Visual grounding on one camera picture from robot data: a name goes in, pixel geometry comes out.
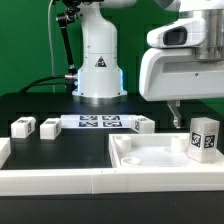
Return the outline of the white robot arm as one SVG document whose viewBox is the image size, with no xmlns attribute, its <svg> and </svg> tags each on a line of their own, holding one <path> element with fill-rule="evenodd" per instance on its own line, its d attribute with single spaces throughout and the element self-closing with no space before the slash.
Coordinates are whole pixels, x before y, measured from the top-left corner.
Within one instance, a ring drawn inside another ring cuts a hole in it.
<svg viewBox="0 0 224 224">
<path fill-rule="evenodd" d="M 111 102 L 127 94 L 117 65 L 117 30 L 100 13 L 137 0 L 84 3 L 78 18 L 83 33 L 83 65 L 73 96 L 84 102 Z M 147 34 L 139 92 L 147 101 L 166 101 L 180 125 L 181 100 L 224 97 L 224 0 L 154 0 L 179 19 Z"/>
</svg>

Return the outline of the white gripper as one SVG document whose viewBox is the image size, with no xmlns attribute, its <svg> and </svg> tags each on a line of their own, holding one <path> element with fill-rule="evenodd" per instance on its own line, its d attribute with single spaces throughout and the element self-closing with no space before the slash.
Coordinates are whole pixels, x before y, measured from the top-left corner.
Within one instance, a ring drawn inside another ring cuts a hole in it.
<svg viewBox="0 0 224 224">
<path fill-rule="evenodd" d="M 192 48 L 147 50 L 142 58 L 139 92 L 147 101 L 168 101 L 179 129 L 180 101 L 224 97 L 224 61 L 199 61 Z"/>
</svg>

